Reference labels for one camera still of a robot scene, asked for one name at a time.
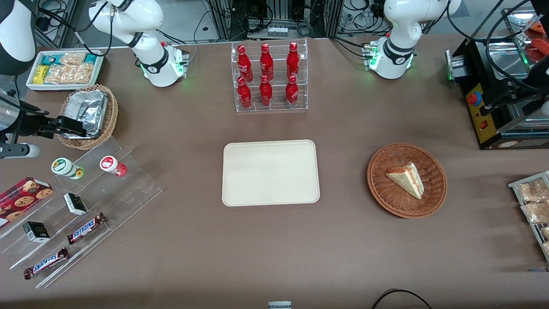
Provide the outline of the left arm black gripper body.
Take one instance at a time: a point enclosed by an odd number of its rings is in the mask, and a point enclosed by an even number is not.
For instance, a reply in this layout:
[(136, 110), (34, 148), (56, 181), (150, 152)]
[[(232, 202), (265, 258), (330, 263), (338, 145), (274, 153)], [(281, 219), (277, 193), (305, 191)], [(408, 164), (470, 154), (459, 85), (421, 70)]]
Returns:
[(542, 94), (531, 90), (525, 86), (519, 86), (511, 80), (506, 81), (507, 95), (504, 98), (504, 104), (518, 104), (523, 102), (532, 102), (541, 100)]

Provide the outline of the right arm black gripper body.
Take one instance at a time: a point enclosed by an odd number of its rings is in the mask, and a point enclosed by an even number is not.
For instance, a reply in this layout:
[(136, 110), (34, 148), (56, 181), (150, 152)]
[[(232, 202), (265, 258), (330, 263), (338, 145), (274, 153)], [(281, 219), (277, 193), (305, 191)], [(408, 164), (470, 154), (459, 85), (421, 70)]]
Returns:
[(0, 143), (16, 143), (19, 136), (41, 136), (53, 139), (61, 131), (57, 127), (57, 119), (43, 115), (27, 115), (23, 111), (1, 111)]

